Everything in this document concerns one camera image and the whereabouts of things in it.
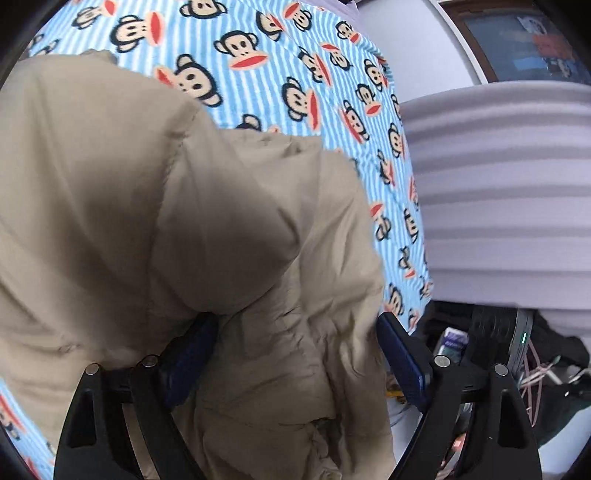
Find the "monkey print blue blanket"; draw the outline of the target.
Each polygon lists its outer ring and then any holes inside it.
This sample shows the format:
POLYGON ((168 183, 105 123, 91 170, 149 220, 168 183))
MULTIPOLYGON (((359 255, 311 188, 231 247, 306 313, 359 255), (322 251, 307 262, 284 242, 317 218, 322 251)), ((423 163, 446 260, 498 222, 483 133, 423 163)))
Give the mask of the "monkey print blue blanket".
MULTIPOLYGON (((15 65, 89 51, 198 101, 221 129, 315 137, 344 155, 365 188, 382 263, 378 317, 420 318, 432 282, 400 103, 381 51, 345 16, 314 1, 70 1, 15 65)), ((131 406, 124 416, 141 479, 154 479, 131 406)), ((60 436, 45 438, 2 374, 1 423, 32 475, 56 479, 60 436)))

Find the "dark framed window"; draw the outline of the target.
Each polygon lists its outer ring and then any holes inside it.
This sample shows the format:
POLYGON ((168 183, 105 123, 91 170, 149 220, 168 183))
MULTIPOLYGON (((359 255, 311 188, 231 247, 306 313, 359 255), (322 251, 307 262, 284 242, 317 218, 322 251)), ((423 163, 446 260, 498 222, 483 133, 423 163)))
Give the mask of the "dark framed window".
POLYGON ((590 83, 590 47, 547 1, 442 1, 488 82, 590 83))

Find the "tan puffer jacket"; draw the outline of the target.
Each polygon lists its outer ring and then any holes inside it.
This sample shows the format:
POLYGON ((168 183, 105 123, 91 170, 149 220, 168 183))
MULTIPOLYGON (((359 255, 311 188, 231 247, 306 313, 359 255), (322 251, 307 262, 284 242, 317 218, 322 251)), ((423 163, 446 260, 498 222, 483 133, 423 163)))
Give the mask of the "tan puffer jacket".
POLYGON ((174 415, 211 479, 385 479, 384 275, 353 163, 225 130, 108 52, 1 90, 1 374, 56 443, 83 369, 221 321, 174 415))

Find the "lilac curtain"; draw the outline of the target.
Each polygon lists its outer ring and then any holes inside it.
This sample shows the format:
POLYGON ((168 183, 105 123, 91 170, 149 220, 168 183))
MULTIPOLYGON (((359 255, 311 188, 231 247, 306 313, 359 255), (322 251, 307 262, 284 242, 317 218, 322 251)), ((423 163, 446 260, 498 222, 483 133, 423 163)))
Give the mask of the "lilac curtain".
POLYGON ((439 300, 590 326, 590 89, 512 81, 402 106, 439 300))

